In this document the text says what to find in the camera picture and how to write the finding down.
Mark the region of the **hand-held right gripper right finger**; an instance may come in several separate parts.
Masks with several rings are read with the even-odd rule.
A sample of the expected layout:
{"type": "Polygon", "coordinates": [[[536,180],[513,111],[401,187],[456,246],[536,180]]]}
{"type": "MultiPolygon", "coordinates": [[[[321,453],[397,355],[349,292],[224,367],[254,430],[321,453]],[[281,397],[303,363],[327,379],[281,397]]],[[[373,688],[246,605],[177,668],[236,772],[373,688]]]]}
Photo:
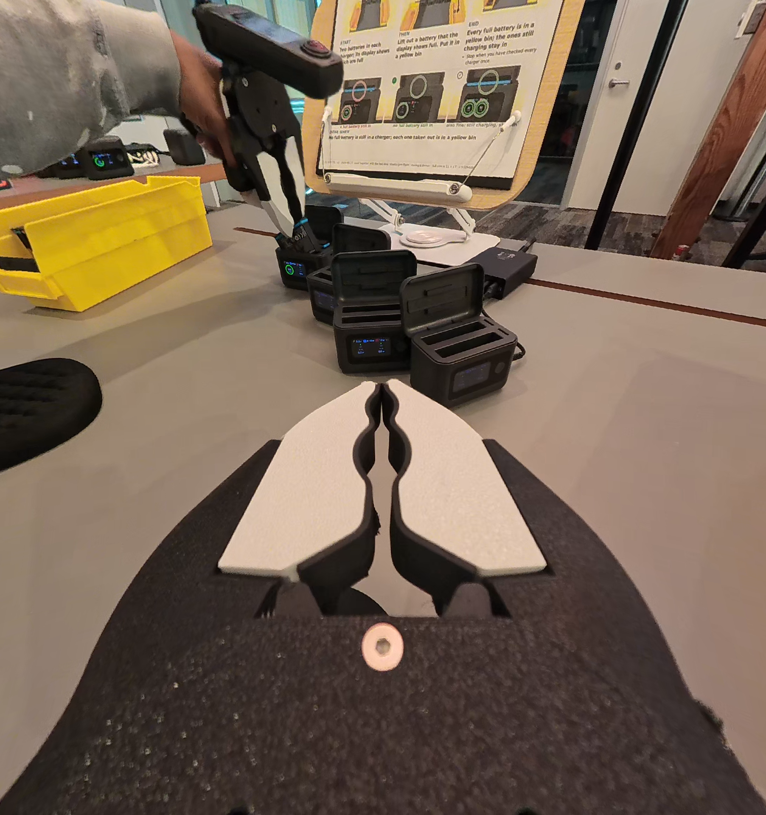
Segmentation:
{"type": "Polygon", "coordinates": [[[398,380],[383,385],[396,477],[390,549],[397,572],[448,604],[460,585],[542,573],[547,560],[485,440],[398,380]]]}

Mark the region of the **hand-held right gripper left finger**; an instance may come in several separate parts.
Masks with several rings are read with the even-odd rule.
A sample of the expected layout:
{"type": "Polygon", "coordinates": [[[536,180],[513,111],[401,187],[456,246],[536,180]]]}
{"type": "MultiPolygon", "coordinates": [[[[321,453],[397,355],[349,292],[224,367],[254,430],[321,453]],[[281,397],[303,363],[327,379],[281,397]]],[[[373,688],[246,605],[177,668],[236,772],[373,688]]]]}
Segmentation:
{"type": "Polygon", "coordinates": [[[362,382],[281,439],[220,556],[226,575],[306,585],[336,606],[374,561],[379,518],[368,477],[382,387],[362,382]]]}

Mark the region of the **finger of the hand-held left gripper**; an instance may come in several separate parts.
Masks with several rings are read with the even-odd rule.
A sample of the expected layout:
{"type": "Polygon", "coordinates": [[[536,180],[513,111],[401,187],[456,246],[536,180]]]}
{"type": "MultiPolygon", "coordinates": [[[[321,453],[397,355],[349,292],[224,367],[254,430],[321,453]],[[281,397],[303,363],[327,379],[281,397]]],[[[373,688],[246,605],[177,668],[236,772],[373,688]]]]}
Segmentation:
{"type": "Polygon", "coordinates": [[[286,139],[283,150],[283,190],[292,224],[296,225],[305,216],[306,179],[295,136],[286,139]]]}
{"type": "Polygon", "coordinates": [[[282,187],[278,163],[266,152],[259,152],[255,160],[257,164],[253,188],[249,191],[242,191],[242,200],[250,205],[260,206],[278,232],[291,239],[295,220],[282,187]]]}

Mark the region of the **yellow plastic bin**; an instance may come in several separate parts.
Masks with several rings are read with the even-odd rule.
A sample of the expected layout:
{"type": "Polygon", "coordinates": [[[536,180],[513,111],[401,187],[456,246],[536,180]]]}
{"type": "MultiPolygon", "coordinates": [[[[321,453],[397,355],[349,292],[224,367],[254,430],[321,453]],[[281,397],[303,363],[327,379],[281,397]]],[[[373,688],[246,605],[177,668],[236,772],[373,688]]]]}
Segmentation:
{"type": "Polygon", "coordinates": [[[80,313],[211,245],[198,178],[89,188],[0,210],[0,292],[80,313]]]}

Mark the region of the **person's left forearm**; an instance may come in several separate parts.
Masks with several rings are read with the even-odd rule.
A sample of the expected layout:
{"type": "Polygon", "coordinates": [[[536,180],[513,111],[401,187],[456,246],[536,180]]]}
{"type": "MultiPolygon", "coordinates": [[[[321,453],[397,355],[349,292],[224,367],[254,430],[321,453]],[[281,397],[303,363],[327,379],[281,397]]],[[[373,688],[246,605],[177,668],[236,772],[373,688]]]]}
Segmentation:
{"type": "Polygon", "coordinates": [[[0,1],[0,180],[52,165],[134,115],[178,117],[180,88],[156,13],[0,1]]]}

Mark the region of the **person's left hand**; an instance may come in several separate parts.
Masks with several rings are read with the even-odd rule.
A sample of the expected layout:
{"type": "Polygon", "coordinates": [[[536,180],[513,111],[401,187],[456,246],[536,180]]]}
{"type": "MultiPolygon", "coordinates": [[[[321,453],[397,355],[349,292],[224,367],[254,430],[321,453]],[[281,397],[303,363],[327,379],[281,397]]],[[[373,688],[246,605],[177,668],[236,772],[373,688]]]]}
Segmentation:
{"type": "Polygon", "coordinates": [[[174,31],[170,35],[181,72],[181,113],[193,125],[196,141],[226,166],[235,167],[220,92],[221,63],[174,31]]]}

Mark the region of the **small black box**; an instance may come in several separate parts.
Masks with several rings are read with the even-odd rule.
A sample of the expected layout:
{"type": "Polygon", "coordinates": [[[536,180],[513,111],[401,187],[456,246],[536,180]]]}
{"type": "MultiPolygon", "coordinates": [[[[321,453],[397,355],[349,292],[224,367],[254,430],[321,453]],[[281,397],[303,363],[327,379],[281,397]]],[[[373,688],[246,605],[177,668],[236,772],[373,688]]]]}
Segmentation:
{"type": "Polygon", "coordinates": [[[206,163],[204,148],[185,129],[164,129],[163,137],[175,165],[202,166],[206,163]]]}

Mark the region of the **black power adapter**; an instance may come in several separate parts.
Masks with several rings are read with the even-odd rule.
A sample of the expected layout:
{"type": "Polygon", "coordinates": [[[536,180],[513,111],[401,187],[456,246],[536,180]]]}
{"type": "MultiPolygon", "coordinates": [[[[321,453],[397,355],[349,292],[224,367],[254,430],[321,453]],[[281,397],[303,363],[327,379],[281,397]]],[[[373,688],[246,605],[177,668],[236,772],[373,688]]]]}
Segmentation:
{"type": "Polygon", "coordinates": [[[483,301],[503,300],[532,278],[538,257],[524,249],[493,247],[469,262],[483,271],[483,301]]]}

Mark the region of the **dark rounded object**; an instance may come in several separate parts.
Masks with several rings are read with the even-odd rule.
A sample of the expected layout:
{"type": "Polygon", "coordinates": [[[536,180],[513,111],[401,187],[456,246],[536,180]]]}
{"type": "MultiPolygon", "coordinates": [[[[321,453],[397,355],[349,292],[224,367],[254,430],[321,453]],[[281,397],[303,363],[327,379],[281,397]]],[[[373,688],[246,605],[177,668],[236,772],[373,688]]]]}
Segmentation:
{"type": "Polygon", "coordinates": [[[0,370],[0,473],[66,443],[103,406],[95,373],[76,360],[33,360],[0,370]]]}

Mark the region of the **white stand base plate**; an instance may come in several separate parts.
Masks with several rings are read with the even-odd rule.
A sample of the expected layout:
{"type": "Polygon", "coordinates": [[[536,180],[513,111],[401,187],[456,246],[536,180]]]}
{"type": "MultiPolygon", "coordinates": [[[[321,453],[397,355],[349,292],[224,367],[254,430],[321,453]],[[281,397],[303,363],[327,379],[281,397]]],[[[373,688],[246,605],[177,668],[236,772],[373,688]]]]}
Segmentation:
{"type": "Polygon", "coordinates": [[[399,230],[388,222],[361,220],[364,228],[375,228],[390,236],[391,250],[407,250],[417,261],[439,267],[457,267],[499,245],[501,239],[486,233],[412,223],[399,230]]]}

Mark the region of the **wooden door frame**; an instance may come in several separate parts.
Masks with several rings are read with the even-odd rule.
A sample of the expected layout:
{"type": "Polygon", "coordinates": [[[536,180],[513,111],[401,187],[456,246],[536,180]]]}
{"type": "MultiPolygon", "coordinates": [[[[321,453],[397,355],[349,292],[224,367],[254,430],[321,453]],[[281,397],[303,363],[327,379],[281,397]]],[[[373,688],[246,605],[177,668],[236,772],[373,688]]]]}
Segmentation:
{"type": "Polygon", "coordinates": [[[649,254],[672,260],[696,242],[766,113],[766,10],[649,254]]]}

